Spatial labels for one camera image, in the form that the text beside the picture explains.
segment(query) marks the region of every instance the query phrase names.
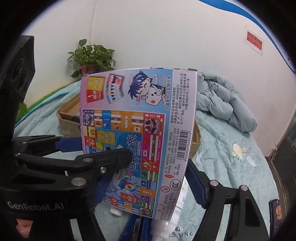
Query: cardboard box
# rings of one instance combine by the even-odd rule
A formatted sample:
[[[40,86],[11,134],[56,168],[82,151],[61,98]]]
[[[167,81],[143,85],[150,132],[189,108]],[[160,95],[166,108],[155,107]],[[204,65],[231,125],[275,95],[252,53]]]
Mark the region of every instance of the cardboard box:
[[[192,159],[194,157],[194,155],[198,151],[198,148],[200,147],[201,142],[202,142],[202,137],[200,134],[200,129],[198,127],[197,120],[195,120],[193,135],[191,140],[191,148],[189,151],[189,159]]]
[[[79,112],[80,94],[75,95],[57,109],[56,114],[63,135],[67,137],[81,137]]]

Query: bed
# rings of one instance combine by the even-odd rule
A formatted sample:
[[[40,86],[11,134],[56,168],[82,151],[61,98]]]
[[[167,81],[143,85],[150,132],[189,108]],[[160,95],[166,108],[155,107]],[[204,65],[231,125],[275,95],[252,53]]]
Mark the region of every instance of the bed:
[[[48,97],[31,109],[17,124],[15,136],[54,134],[62,136],[55,111],[80,91],[80,82],[75,82]],[[251,190],[262,213],[269,232],[269,201],[278,198],[278,192],[269,166],[255,140],[229,125],[226,121],[213,117],[210,113],[197,110],[202,143],[193,157],[197,168],[204,171],[209,179],[222,185],[238,188],[245,184]],[[54,153],[53,158],[74,159],[82,152]],[[223,218],[216,240],[223,240],[226,232],[229,206],[225,206]],[[129,213],[121,217],[109,212],[109,205],[101,203],[95,215],[107,241],[118,240]],[[179,219],[179,231],[171,234],[169,240],[192,240],[202,220],[204,210],[197,205],[189,190]],[[81,240],[76,220],[71,220],[74,238]]]

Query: warning symbol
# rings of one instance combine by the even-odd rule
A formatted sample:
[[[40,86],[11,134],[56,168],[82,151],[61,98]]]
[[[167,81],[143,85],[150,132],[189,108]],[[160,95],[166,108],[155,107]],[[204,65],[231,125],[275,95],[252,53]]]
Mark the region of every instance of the warning symbol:
[[[167,192],[170,191],[170,188],[169,188],[168,186],[162,186],[162,187],[160,188],[160,190],[161,190],[162,192],[164,192],[164,193],[167,193]]]

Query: white wall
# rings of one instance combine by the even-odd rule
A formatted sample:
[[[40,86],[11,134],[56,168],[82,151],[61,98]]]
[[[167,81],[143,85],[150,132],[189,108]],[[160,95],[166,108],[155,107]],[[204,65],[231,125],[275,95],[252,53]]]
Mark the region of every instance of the white wall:
[[[244,42],[246,27],[264,40],[263,56]],[[264,32],[249,19],[198,0],[98,0],[92,43],[114,48],[116,68],[171,67],[211,71],[243,94],[264,155],[295,110],[296,78]]]
[[[47,9],[24,31],[35,36],[36,73],[28,89],[25,103],[38,99],[72,82],[74,70],[67,63],[69,51],[80,39],[90,39],[96,0],[63,0]]]
[[[264,40],[263,56],[245,44],[246,27]],[[295,75],[264,32],[243,16],[198,0],[63,0],[24,34],[35,36],[28,105],[73,81],[67,52],[87,38],[115,49],[116,69],[191,67],[226,77],[257,118],[252,135],[266,156],[295,111]]]

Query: screw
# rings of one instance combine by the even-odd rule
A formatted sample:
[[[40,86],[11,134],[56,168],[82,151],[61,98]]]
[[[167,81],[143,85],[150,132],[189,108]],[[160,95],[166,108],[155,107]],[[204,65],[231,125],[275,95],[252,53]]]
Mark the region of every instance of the screw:
[[[80,187],[80,186],[83,186],[84,184],[86,184],[86,180],[83,177],[75,177],[72,179],[71,183],[74,186]]]
[[[248,187],[247,187],[246,185],[242,185],[242,186],[241,186],[241,189],[242,189],[243,191],[248,191]]]
[[[210,184],[211,184],[212,186],[216,187],[216,186],[218,186],[219,183],[218,183],[216,180],[211,180],[211,181],[210,181]]]
[[[85,161],[85,162],[92,162],[92,161],[93,161],[93,159],[92,159],[92,158],[89,158],[89,157],[87,157],[87,158],[84,158],[84,159],[83,159],[83,161]]]
[[[106,167],[101,167],[101,173],[104,174],[107,171]]]

